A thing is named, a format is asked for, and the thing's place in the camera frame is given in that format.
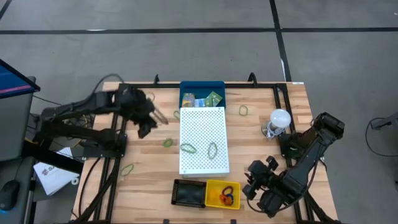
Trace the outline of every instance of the blue bin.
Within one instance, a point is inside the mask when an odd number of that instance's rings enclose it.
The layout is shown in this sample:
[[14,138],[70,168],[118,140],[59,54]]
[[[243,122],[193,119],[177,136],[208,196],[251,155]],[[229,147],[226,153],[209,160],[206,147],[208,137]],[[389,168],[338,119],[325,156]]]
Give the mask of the blue bin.
[[206,98],[212,91],[219,94],[223,99],[217,107],[226,107],[225,103],[225,83],[222,81],[182,81],[180,82],[180,108],[184,93],[193,93],[195,99]]

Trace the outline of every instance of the wooden table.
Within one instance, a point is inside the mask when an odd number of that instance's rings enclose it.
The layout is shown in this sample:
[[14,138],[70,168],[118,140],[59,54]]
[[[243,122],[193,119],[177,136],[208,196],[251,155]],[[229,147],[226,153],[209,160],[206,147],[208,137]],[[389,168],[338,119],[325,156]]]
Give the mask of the wooden table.
[[[305,87],[303,84],[294,85],[293,83],[288,83],[287,86],[296,130],[305,131],[310,127],[313,118]],[[118,83],[115,82],[104,84],[104,90],[114,90],[117,87]],[[146,88],[143,90],[147,94],[151,92],[155,95],[155,105],[166,115],[170,124],[153,129],[147,137],[138,139],[137,127],[128,122],[126,129],[128,145],[126,155],[121,160],[121,168],[133,163],[134,170],[128,176],[118,178],[112,223],[162,223],[163,219],[169,219],[171,223],[229,223],[231,219],[236,219],[238,223],[295,223],[293,207],[279,212],[271,219],[266,214],[252,211],[246,203],[244,194],[241,194],[240,210],[171,205],[174,179],[181,179],[178,174],[180,123],[173,116],[173,112],[178,109],[179,89]],[[280,93],[280,100],[284,108],[282,93]],[[286,163],[280,155],[279,143],[276,139],[266,139],[260,129],[261,124],[269,119],[271,112],[275,109],[272,89],[227,88],[226,105],[230,174],[223,179],[240,182],[243,187],[246,184],[244,172],[247,171],[251,162],[258,159],[265,162],[268,156],[274,156],[278,160],[279,167],[276,172],[283,171]],[[247,116],[239,115],[241,105],[246,105],[249,109]],[[108,128],[111,126],[111,121],[111,114],[97,116],[94,128]],[[174,140],[173,146],[163,147],[163,140],[166,138]],[[78,211],[82,183],[94,161],[95,159],[88,159],[85,162],[73,208],[75,213]],[[103,161],[104,159],[99,161],[90,175],[83,195],[83,209],[90,204],[98,192]],[[318,165],[310,193],[326,214],[337,219],[328,177],[321,163]],[[260,195],[258,194],[251,202],[254,206]],[[107,193],[102,203],[100,219],[105,218],[108,198]],[[301,204],[305,219],[305,207],[303,202]]]

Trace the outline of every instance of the yellow container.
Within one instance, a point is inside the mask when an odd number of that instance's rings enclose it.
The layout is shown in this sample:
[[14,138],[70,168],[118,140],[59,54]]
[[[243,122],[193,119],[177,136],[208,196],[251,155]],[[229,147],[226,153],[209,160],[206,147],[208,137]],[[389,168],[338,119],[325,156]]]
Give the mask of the yellow container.
[[[232,205],[225,205],[220,199],[220,195],[223,194],[223,190],[228,186],[231,186],[234,189],[232,193],[234,202]],[[229,189],[226,190],[226,194],[229,194],[230,192],[231,191]],[[207,180],[205,205],[209,207],[238,210],[241,206],[241,184],[238,182],[222,180]]]

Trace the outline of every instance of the white perforated board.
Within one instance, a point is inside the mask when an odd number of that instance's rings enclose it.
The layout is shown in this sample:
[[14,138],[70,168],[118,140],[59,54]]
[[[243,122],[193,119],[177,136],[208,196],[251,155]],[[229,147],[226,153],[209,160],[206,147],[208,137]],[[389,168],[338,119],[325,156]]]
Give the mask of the white perforated board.
[[[214,159],[209,159],[208,148],[212,142],[218,151]],[[222,177],[229,174],[223,107],[181,108],[181,144],[191,144],[197,149],[194,154],[180,149],[180,175],[183,177]]]

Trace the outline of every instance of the black mouse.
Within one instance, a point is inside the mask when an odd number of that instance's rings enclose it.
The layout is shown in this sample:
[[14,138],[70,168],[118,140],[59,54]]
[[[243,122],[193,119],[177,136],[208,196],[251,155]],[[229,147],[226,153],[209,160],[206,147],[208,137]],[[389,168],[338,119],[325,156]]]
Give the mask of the black mouse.
[[19,182],[10,180],[0,190],[0,210],[10,211],[17,203]]

